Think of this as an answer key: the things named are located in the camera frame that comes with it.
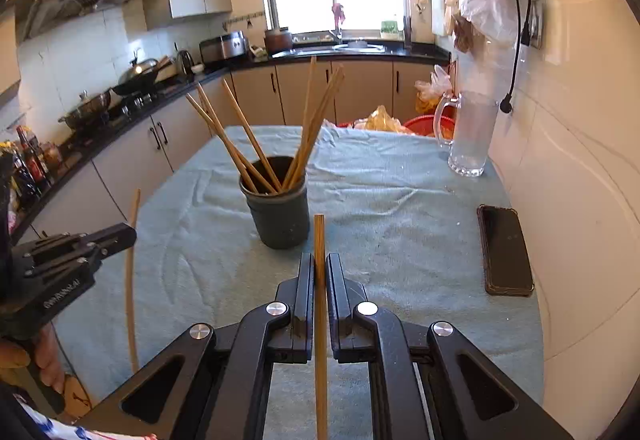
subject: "hand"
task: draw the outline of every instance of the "hand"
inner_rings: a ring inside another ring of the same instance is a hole
[[[58,393],[65,387],[65,372],[58,359],[58,342],[51,324],[46,325],[36,336],[35,362],[40,368],[40,380]],[[20,346],[0,339],[0,368],[24,368],[31,362],[29,354]]]

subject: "black countertop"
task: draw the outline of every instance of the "black countertop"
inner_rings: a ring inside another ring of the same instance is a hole
[[[402,61],[428,65],[438,64],[441,66],[449,64],[449,52],[444,51],[436,45],[414,43],[412,44],[412,50],[408,51],[398,45],[397,42],[376,41],[375,43],[384,45],[386,51],[377,53],[323,52],[318,54],[317,58],[319,61]],[[313,43],[313,46],[323,46],[323,44]],[[221,67],[208,68],[201,74],[180,79],[172,78],[163,83],[159,83],[157,85],[156,98],[152,103],[142,107],[139,111],[133,112],[128,118],[123,117],[114,123],[104,126],[95,133],[90,141],[81,147],[76,146],[65,157],[65,161],[54,175],[54,181],[51,187],[44,191],[40,199],[28,211],[18,213],[18,225],[12,233],[12,241],[15,244],[20,240],[40,211],[83,166],[98,156],[109,144],[135,127],[137,123],[145,120],[149,115],[152,115],[168,104],[171,104],[177,97],[183,96],[193,90],[196,83],[206,84],[235,70],[304,62],[311,59],[312,55],[313,54],[308,53],[302,55],[292,54],[277,58],[253,58],[243,56],[242,58],[235,58],[225,62]]]

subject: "light blue towel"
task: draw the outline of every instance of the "light blue towel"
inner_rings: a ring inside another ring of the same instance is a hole
[[[242,128],[228,128],[255,159]],[[293,155],[300,128],[255,128],[265,153]],[[323,128],[307,168],[310,214],[326,215],[326,250],[345,276],[399,318],[459,328],[536,401],[542,400],[542,327],[536,295],[484,292],[476,207],[508,206],[491,165],[478,179],[447,166],[433,139]],[[238,188],[238,172],[216,138],[142,207],[135,263],[136,337],[145,363],[196,322],[238,322],[295,277],[300,253],[264,246]],[[124,255],[104,262],[97,284],[56,320],[87,390],[104,398],[130,375],[124,315]],[[328,353],[332,439],[371,438],[365,364]],[[313,361],[277,364],[264,438],[316,436]]]

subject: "metal rivet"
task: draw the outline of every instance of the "metal rivet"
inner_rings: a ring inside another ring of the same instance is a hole
[[[267,305],[267,314],[282,315],[286,311],[287,311],[287,305],[279,301],[274,301],[273,303],[269,303]]]
[[[202,323],[193,325],[191,330],[189,330],[189,335],[194,339],[204,339],[211,333],[211,328]]]
[[[378,305],[371,301],[363,301],[356,307],[356,309],[362,315],[373,315],[378,311]]]
[[[433,325],[433,331],[440,337],[448,337],[453,333],[453,326],[446,321],[438,321]]]

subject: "wooden chopstick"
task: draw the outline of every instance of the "wooden chopstick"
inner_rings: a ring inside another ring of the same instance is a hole
[[[231,160],[234,161],[234,164],[236,165],[236,168],[238,169],[238,172],[240,173],[242,180],[244,180],[244,183],[249,188],[249,191],[251,191],[254,194],[258,194],[258,189],[255,188],[254,181],[251,180],[249,173],[244,168],[244,165],[242,165],[242,162],[238,156],[239,152],[236,149],[236,146],[234,146],[233,143],[229,140],[228,136],[226,136],[225,130],[222,128],[222,124],[220,124],[220,121],[218,120],[216,113],[212,111],[211,117],[209,117],[209,115],[207,115],[207,112],[205,112],[200,107],[200,105],[195,101],[193,97],[190,96],[190,94],[187,94],[187,100],[191,103],[191,105],[205,120],[207,120],[208,118],[211,118],[211,121],[216,130],[216,133],[220,137],[220,140],[222,141],[222,143],[225,145],[226,150],[231,156]]]
[[[204,105],[204,107],[213,113],[213,106],[209,102],[209,97],[207,97],[207,94],[204,93],[204,90],[202,88],[198,89],[198,95],[200,96],[200,102]],[[200,113],[200,115],[202,116],[202,118],[204,118],[204,121],[209,125],[209,127],[212,130],[217,131],[215,123],[213,122],[212,118],[209,115],[207,115],[206,111],[204,115],[202,113]],[[238,158],[240,159],[240,162],[242,162],[242,164],[249,170],[249,172],[252,175],[254,175],[262,185],[264,185],[267,191],[269,191],[271,194],[276,194],[277,193],[276,189],[274,189],[273,186],[266,181],[264,176],[262,176],[260,172],[254,167],[254,165],[251,162],[249,162],[242,153],[240,153],[236,145],[231,141],[229,141],[229,143],[231,144],[235,152],[238,154]]]
[[[311,56],[311,62],[309,63],[309,77],[306,80],[305,111],[303,112],[303,115],[302,115],[302,136],[300,137],[300,147],[302,147],[303,144],[306,142],[306,135],[308,133],[309,113],[310,113],[309,99],[311,97],[311,87],[313,85],[315,68],[316,68],[316,56],[313,55]],[[291,181],[291,176],[296,170],[296,165],[298,164],[298,160],[300,159],[300,155],[299,155],[300,147],[298,148],[298,151],[293,157],[291,164],[289,164],[289,169],[287,170],[287,174],[284,177],[284,182],[282,183],[283,186],[287,186],[289,184],[289,182]]]
[[[249,141],[251,141],[251,144],[254,146],[255,152],[258,154],[258,157],[260,158],[260,162],[262,162],[262,165],[264,166],[265,171],[269,175],[269,178],[271,178],[271,181],[273,182],[273,185],[276,187],[276,190],[279,193],[281,193],[282,184],[280,184],[280,180],[278,180],[278,177],[276,176],[276,173],[273,171],[273,168],[271,167],[271,164],[267,160],[267,157],[264,155],[264,152],[262,151],[260,144],[258,144],[258,140],[256,139],[251,127],[249,126],[249,123],[246,121],[246,118],[244,117],[244,113],[240,109],[240,106],[238,105],[238,102],[236,101],[236,98],[234,97],[234,94],[231,91],[231,88],[229,87],[228,84],[226,84],[226,80],[224,79],[222,79],[222,84],[224,85],[226,94],[229,97],[229,100],[231,101],[231,105],[234,107],[234,110],[236,110],[236,115],[240,119],[240,123],[244,128],[244,132],[246,133],[246,136],[249,137]],[[200,86],[200,84],[198,84],[198,89],[199,90],[202,89],[202,86]]]
[[[327,440],[326,280],[324,278],[324,214],[314,216],[314,343],[316,348],[316,433]]]
[[[129,225],[136,228],[138,222],[138,210],[140,208],[140,189],[136,189],[131,202],[131,210],[129,212]],[[131,361],[131,371],[137,373],[140,369],[138,362],[138,349],[136,347],[136,317],[133,305],[133,246],[130,246],[125,252],[124,257],[124,310],[127,316],[127,338],[129,340],[129,359]]]
[[[300,145],[298,149],[298,160],[296,161],[296,168],[293,174],[289,179],[289,183],[285,183],[284,189],[291,189],[299,180],[300,175],[303,174],[306,164],[309,160],[309,156],[313,151],[313,148],[316,144],[316,138],[318,138],[318,133],[320,132],[320,128],[322,127],[322,120],[324,119],[324,111],[330,102],[334,100],[335,94],[340,89],[342,82],[344,81],[344,69],[342,66],[338,66],[338,69],[334,72],[329,80],[329,83],[326,86],[324,91],[324,96],[322,96],[322,101],[320,105],[316,109],[316,112],[311,120],[308,136],[306,141]]]

